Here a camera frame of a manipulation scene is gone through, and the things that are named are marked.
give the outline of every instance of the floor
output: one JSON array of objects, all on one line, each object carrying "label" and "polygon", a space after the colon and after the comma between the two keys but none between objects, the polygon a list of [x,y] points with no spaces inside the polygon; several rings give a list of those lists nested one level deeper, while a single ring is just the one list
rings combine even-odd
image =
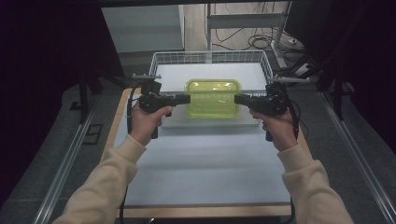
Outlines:
[{"label": "floor", "polygon": [[[251,4],[218,4],[218,13],[254,12],[256,10],[272,11],[272,3],[266,5]],[[274,11],[280,11],[281,5],[276,4]],[[186,51],[205,50],[205,29],[203,5],[185,6],[186,15]],[[227,38],[235,31],[218,30],[219,39]],[[248,38],[256,29],[245,29],[225,41],[218,41],[216,32],[213,32],[214,43],[230,49],[248,47]],[[271,35],[271,29],[258,29],[257,33]],[[290,37],[282,36],[285,47],[299,49],[302,45],[288,45]],[[274,70],[278,69],[273,53],[266,48],[269,62]],[[136,54],[121,54],[120,60],[124,65],[125,77],[122,81],[134,84],[130,75],[136,71],[148,71],[152,52]],[[293,52],[287,60],[292,65],[302,54]],[[85,136],[78,149],[76,159],[70,169],[59,195],[49,214],[51,222],[59,216],[70,195],[83,184],[95,164],[99,162],[101,152],[106,143],[106,137],[116,112],[122,89],[115,84],[101,79],[104,92],[98,96],[90,95],[90,100],[96,99],[95,109],[92,112],[91,125],[101,125],[103,128],[96,144],[92,138]],[[315,83],[302,83],[289,88],[289,95],[301,108],[301,126],[313,157],[320,160],[327,170],[331,186],[343,198],[346,208],[356,223],[389,223],[380,210],[375,197],[353,159],[348,145],[337,130],[331,119],[326,105],[317,92]],[[78,87],[71,88],[64,93],[63,107],[55,121],[46,141],[37,153],[35,160],[26,171],[19,185],[5,203],[0,213],[0,223],[32,223],[37,211],[50,188],[56,175],[59,164],[65,152],[73,142],[79,126],[79,111],[69,110],[73,102],[78,101]],[[348,127],[361,154],[373,170],[378,182],[388,196],[396,199],[396,157],[371,126],[360,116],[348,97],[343,98],[343,113],[345,125]],[[126,219],[126,223],[145,223],[143,219]]]}]

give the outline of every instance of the metal stand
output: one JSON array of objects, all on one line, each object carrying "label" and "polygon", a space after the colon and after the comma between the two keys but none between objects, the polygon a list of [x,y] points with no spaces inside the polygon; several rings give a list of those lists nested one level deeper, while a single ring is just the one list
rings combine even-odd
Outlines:
[{"label": "metal stand", "polygon": [[271,48],[276,56],[276,61],[280,68],[286,68],[285,60],[279,50],[279,41],[285,28],[286,19],[289,14],[291,2],[288,2],[282,13],[271,14],[238,14],[238,15],[211,15],[210,4],[207,4],[206,30],[207,30],[207,50],[212,50],[212,29],[233,29],[233,28],[257,28],[257,27],[277,27],[275,40],[271,43]]}]

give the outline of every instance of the sweater sleeve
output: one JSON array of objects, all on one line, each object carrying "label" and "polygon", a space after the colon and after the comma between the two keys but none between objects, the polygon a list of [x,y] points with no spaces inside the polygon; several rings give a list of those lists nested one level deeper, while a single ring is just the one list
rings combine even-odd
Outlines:
[{"label": "sweater sleeve", "polygon": [[106,152],[53,223],[114,223],[126,187],[137,173],[137,160],[145,150],[127,134],[122,144]]},{"label": "sweater sleeve", "polygon": [[353,223],[320,161],[312,160],[301,145],[279,152],[278,157],[285,167],[283,182],[293,199],[297,223]]}]

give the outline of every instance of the hand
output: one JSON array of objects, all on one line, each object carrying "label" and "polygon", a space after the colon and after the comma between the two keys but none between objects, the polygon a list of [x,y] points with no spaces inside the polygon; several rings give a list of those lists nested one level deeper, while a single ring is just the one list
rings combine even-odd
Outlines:
[{"label": "hand", "polygon": [[293,121],[289,110],[278,117],[267,116],[252,109],[249,113],[254,118],[262,120],[262,128],[271,133],[277,150],[283,151],[298,144],[294,136]]},{"label": "hand", "polygon": [[132,131],[130,132],[132,138],[146,146],[151,140],[154,129],[161,126],[161,117],[172,112],[172,109],[172,106],[166,106],[149,114],[139,107],[139,101],[137,101],[132,108]]}]

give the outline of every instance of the table surface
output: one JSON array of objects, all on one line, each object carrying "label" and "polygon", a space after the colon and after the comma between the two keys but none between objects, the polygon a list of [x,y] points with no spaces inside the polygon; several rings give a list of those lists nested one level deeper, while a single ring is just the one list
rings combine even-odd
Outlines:
[{"label": "table surface", "polygon": [[[119,130],[121,117],[124,113],[125,102],[131,93],[131,89],[123,92],[113,124],[108,135],[104,152],[114,146]],[[309,153],[303,134],[300,132],[298,140]],[[276,204],[210,204],[210,205],[159,205],[139,206],[124,209],[125,217],[263,217],[263,216],[289,216],[290,205]]]}]

